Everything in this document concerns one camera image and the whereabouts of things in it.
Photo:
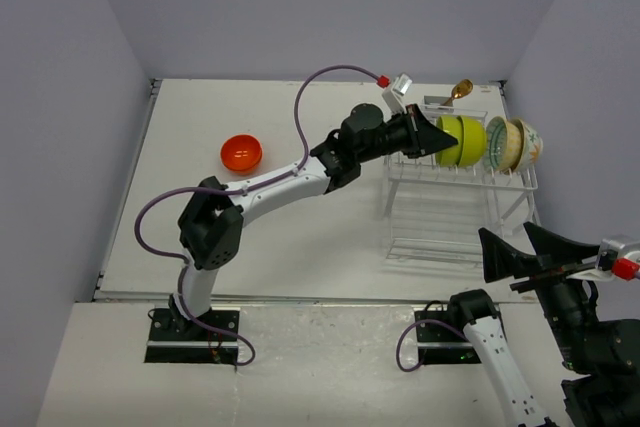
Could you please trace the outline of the teal patterned white bowl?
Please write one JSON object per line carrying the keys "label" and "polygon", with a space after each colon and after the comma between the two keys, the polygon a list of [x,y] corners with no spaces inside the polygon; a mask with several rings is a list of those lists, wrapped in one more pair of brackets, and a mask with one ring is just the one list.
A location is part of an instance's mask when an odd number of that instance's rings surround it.
{"label": "teal patterned white bowl", "polygon": [[519,128],[504,117],[494,117],[486,127],[487,147],[482,159],[488,172],[506,172],[515,168],[522,152]]}

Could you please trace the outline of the yellow floral white bowl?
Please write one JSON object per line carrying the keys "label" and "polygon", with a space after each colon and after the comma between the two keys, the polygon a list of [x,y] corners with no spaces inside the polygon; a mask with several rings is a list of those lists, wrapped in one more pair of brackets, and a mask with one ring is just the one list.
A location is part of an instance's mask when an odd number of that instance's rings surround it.
{"label": "yellow floral white bowl", "polygon": [[543,152],[543,140],[539,133],[527,122],[515,118],[512,123],[516,125],[521,134],[521,149],[513,172],[522,172],[533,166]]}

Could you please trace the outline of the orange bowl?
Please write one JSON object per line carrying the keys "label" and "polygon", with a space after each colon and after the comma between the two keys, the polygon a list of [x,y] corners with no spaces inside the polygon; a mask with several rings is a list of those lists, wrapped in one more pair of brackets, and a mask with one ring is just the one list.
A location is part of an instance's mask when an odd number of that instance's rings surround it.
{"label": "orange bowl", "polygon": [[222,164],[232,171],[255,168],[262,160],[263,149],[257,138],[238,134],[227,139],[220,149]]}
{"label": "orange bowl", "polygon": [[224,167],[236,173],[255,170],[262,157],[263,150],[260,146],[231,146],[223,147],[220,151],[220,158]]}

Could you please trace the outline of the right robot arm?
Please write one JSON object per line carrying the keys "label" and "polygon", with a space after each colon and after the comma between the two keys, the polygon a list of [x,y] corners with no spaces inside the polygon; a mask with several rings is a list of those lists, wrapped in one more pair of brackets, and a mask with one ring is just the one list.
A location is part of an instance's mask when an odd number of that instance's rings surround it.
{"label": "right robot arm", "polygon": [[[513,278],[511,289],[535,293],[565,369],[565,411],[575,426],[639,423],[639,322],[602,321],[597,282],[639,277],[639,243],[627,236],[586,244],[534,223],[524,225],[532,253],[522,252],[486,228],[479,230],[484,279]],[[471,343],[511,426],[550,426],[507,345],[497,310],[482,289],[452,296],[446,327]]]}

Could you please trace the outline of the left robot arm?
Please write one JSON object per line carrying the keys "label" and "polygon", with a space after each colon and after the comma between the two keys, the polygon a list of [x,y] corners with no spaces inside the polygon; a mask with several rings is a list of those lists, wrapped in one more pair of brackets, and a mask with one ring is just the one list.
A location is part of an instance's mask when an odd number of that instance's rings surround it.
{"label": "left robot arm", "polygon": [[365,162],[396,152],[421,158],[457,143],[415,104],[384,120],[380,108],[363,103],[306,160],[228,186],[216,177],[204,179],[178,219],[179,241],[188,257],[187,269],[169,301],[172,327],[187,340],[206,332],[217,271],[237,255],[242,231],[252,221],[348,185],[360,176]]}

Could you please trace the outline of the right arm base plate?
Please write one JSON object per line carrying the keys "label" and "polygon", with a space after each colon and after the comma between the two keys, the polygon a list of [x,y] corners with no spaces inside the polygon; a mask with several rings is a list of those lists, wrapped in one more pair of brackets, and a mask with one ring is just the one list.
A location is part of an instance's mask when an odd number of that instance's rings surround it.
{"label": "right arm base plate", "polygon": [[447,305],[431,301],[425,307],[414,311],[416,321],[421,323],[414,329],[418,343],[418,359],[422,365],[471,365],[480,364],[480,358],[470,343],[450,330],[424,319],[435,320],[456,327],[447,312]]}

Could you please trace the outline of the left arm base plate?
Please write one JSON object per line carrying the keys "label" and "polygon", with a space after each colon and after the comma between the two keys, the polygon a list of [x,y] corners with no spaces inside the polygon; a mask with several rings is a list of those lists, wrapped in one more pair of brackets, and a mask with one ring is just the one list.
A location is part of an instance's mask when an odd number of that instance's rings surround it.
{"label": "left arm base plate", "polygon": [[198,326],[183,332],[168,308],[150,309],[147,316],[150,328],[145,363],[235,365],[238,362],[239,347],[234,336]]}

